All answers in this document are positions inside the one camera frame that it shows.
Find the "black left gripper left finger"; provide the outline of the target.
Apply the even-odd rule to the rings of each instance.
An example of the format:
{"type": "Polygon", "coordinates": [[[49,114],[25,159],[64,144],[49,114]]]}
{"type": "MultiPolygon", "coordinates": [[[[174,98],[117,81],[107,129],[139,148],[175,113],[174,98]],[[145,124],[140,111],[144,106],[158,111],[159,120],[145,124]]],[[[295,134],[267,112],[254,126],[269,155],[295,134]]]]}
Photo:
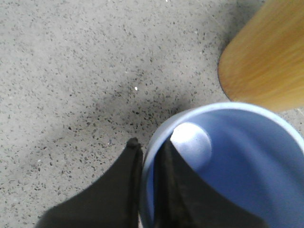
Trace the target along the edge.
{"type": "Polygon", "coordinates": [[[91,186],[44,213],[37,228],[136,228],[143,152],[127,141],[115,163],[91,186]]]}

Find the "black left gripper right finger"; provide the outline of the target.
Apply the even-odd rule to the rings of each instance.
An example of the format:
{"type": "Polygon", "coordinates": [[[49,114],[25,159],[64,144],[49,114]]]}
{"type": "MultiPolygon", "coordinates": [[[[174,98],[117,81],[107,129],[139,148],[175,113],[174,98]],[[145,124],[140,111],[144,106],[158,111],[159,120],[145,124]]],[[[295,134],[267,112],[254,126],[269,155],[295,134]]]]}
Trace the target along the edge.
{"type": "Polygon", "coordinates": [[[232,203],[185,162],[167,139],[154,160],[156,228],[266,228],[258,216],[232,203]]]}

